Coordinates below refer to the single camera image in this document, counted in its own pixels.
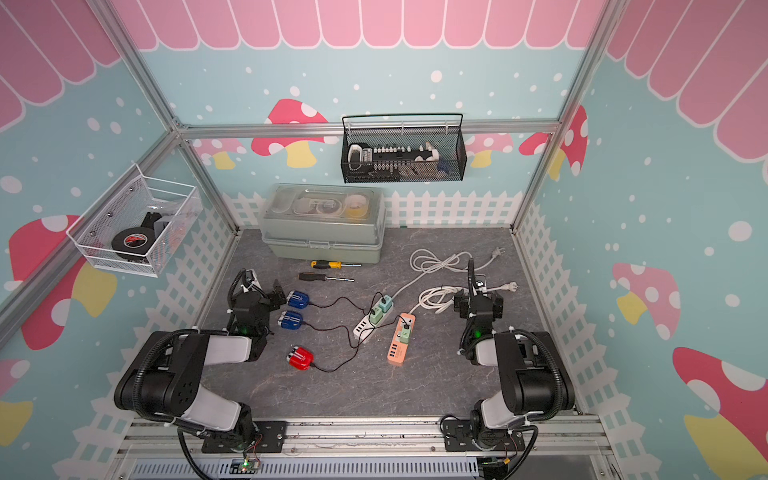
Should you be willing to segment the green adapter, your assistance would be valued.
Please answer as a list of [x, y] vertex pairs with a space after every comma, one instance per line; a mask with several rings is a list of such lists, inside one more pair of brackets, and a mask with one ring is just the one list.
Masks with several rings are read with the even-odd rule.
[[371, 325], [377, 326], [384, 316], [384, 311], [378, 305], [374, 306], [368, 315], [368, 321]]
[[401, 325], [401, 329], [398, 333], [398, 340], [402, 344], [408, 344], [410, 342], [410, 336], [412, 333], [412, 323], [408, 321], [403, 321]]

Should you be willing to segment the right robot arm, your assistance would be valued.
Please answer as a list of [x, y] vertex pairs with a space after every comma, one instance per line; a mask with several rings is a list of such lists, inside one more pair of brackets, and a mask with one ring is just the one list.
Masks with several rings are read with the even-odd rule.
[[479, 448], [494, 448], [507, 434], [575, 406], [575, 388], [550, 333], [494, 329], [503, 299], [476, 278], [472, 259], [467, 286], [454, 295], [454, 311], [466, 321], [458, 354], [499, 374], [499, 391], [470, 414], [470, 435]]

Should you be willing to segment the green adapter front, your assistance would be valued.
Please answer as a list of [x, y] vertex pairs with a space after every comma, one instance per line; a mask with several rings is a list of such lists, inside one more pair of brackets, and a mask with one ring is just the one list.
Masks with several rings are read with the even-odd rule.
[[410, 342], [410, 336], [412, 333], [412, 323], [408, 321], [403, 321], [401, 325], [401, 329], [398, 333], [398, 340], [402, 344], [408, 344]]

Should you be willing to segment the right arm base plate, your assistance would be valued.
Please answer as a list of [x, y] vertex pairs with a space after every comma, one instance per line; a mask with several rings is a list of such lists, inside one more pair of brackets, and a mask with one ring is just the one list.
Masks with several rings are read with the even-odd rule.
[[439, 423], [444, 447], [448, 452], [501, 452], [517, 454], [526, 448], [526, 442], [519, 433], [507, 430], [492, 430], [479, 421], [459, 419], [454, 416], [443, 418]]

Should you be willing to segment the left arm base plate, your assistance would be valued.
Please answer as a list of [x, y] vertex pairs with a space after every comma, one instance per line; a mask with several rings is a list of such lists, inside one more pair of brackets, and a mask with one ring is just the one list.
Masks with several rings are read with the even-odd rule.
[[281, 453], [286, 439], [286, 421], [259, 420], [237, 426], [232, 432], [212, 431], [203, 441], [205, 454]]

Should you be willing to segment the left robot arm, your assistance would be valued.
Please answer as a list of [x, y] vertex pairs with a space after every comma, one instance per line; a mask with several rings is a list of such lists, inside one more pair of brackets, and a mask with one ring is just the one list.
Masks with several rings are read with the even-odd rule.
[[118, 381], [115, 406], [223, 448], [244, 451], [255, 445], [260, 432], [250, 407], [206, 389], [202, 376], [209, 366], [257, 361], [272, 334], [270, 315], [286, 303], [278, 281], [266, 291], [253, 270], [239, 271], [227, 293], [226, 326], [150, 334]]

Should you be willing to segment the teal USB charger adapter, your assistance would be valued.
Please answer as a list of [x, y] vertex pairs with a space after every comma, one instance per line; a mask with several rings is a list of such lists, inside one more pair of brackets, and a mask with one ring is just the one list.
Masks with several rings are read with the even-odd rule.
[[384, 295], [376, 304], [376, 306], [386, 314], [393, 307], [393, 300], [389, 295]]

